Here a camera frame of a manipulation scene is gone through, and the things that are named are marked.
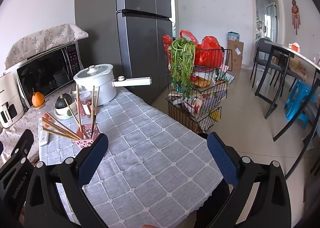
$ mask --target microwave control panel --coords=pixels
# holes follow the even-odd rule
[[[80,71],[80,64],[75,44],[67,46],[67,54],[70,61],[72,75],[75,76]]]

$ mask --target lid knob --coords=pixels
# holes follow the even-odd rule
[[[95,73],[98,71],[98,68],[96,68],[96,66],[89,66],[88,68],[89,68],[89,70],[88,70],[87,74],[92,74],[92,73]]]

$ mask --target green leafy vegetable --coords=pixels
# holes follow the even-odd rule
[[[180,86],[183,99],[191,93],[190,76],[193,72],[196,45],[185,38],[176,39],[168,50],[171,53],[171,75],[174,86]]]

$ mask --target plastic bag handle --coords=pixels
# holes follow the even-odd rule
[[[182,34],[184,34],[184,35],[186,35],[187,37],[189,37],[194,44],[199,44],[199,42],[198,42],[198,40],[196,39],[196,37],[195,37],[190,31],[181,30],[181,31],[180,31],[180,38],[181,38],[181,39],[182,39]]]

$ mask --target red wall hanging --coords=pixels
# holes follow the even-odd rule
[[[296,35],[298,35],[298,29],[300,25],[300,14],[299,14],[299,8],[296,5],[296,1],[292,0],[292,24],[294,25],[294,28],[296,30]]]

